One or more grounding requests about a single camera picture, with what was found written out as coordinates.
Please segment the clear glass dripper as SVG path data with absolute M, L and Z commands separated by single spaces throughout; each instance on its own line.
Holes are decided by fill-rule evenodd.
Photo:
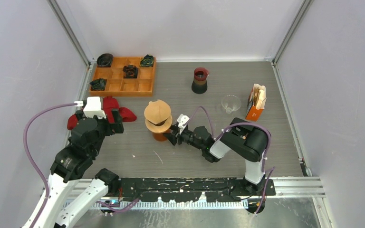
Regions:
M 235 95 L 226 95 L 222 98 L 221 105 L 227 114 L 231 114 L 241 108 L 241 100 Z

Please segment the red cloth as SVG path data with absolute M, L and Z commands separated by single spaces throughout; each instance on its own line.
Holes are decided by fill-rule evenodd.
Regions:
M 115 122 L 111 112 L 113 109 L 117 109 L 119 111 L 119 114 L 123 119 L 123 122 L 134 122 L 137 119 L 137 116 L 130 109 L 126 107 L 120 107 L 116 98 L 113 98 L 112 96 L 104 97 L 103 110 L 105 111 L 110 123 Z M 68 119 L 67 129 L 72 130 L 74 127 L 76 127 L 77 122 L 78 122 L 77 116 L 73 114 Z

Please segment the orange glass carafe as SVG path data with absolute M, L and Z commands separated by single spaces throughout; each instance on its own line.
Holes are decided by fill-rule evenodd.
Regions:
M 165 134 L 167 133 L 169 133 L 169 131 L 166 131 L 164 133 L 153 133 L 153 137 L 156 141 L 164 142 L 168 140 L 168 138 L 165 136 Z

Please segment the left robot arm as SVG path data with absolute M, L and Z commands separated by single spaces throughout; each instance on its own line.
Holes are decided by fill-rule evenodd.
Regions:
M 87 117 L 77 112 L 76 127 L 71 131 L 69 144 L 55 157 L 50 168 L 45 191 L 25 228 L 72 228 L 103 196 L 114 196 L 121 188 L 118 175 L 103 168 L 88 187 L 69 205 L 64 206 L 74 187 L 98 156 L 104 138 L 123 133 L 122 117 L 117 109 L 111 111 L 114 122 L 97 115 Z

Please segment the orange coffee filter box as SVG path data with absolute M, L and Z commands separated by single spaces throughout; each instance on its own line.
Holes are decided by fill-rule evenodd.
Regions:
M 257 121 L 265 109 L 266 87 L 254 84 L 247 102 L 246 120 Z

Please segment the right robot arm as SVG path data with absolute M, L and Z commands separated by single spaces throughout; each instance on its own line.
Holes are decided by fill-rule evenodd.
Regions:
M 228 152 L 235 152 L 245 161 L 245 189 L 257 195 L 266 185 L 265 160 L 271 144 L 271 133 L 264 127 L 234 118 L 221 134 L 213 138 L 205 126 L 189 130 L 178 121 L 163 136 L 172 145 L 186 143 L 202 152 L 209 162 L 219 162 Z

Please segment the green coil top right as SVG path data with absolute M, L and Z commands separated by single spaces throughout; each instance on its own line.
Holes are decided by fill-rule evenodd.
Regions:
M 147 54 L 140 60 L 140 67 L 153 67 L 154 62 L 154 56 Z

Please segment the orange wooden compartment tray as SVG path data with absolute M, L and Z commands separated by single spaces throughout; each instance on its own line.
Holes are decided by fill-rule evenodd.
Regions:
M 111 67 L 96 67 L 93 78 L 107 80 L 104 91 L 91 91 L 91 96 L 115 96 L 115 97 L 150 97 L 154 94 L 154 81 L 156 71 L 156 58 L 153 67 L 140 67 L 143 57 L 114 57 Z M 135 65 L 139 68 L 136 79 L 124 78 L 123 67 Z

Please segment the red black carafe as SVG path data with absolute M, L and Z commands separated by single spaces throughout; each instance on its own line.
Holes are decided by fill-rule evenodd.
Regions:
M 192 91 L 196 94 L 203 94 L 208 89 L 207 77 L 209 71 L 204 67 L 198 67 L 194 70 Z

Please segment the brown paper coffee filter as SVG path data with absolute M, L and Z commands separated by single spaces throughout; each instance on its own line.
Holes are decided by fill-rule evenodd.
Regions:
M 150 101 L 144 110 L 144 117 L 149 123 L 161 126 L 172 120 L 171 108 L 163 100 Z

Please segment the green coil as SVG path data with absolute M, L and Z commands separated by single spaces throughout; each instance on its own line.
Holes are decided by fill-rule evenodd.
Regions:
M 147 54 L 140 60 L 140 67 L 153 67 L 154 62 L 154 56 Z
M 91 86 L 91 91 L 104 91 L 106 88 L 107 80 L 104 78 L 98 78 L 92 80 L 89 84 Z

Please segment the green coil bottom left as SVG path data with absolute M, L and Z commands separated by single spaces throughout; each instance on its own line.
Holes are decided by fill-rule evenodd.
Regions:
M 107 80 L 104 78 L 98 78 L 92 80 L 89 84 L 91 86 L 91 91 L 104 91 L 106 88 Z

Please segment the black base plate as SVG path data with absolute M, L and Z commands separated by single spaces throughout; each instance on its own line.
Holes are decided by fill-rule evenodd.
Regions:
M 255 185 L 244 178 L 121 178 L 117 188 L 106 196 L 141 202 L 239 202 L 256 197 L 274 196 L 273 181 L 263 178 Z

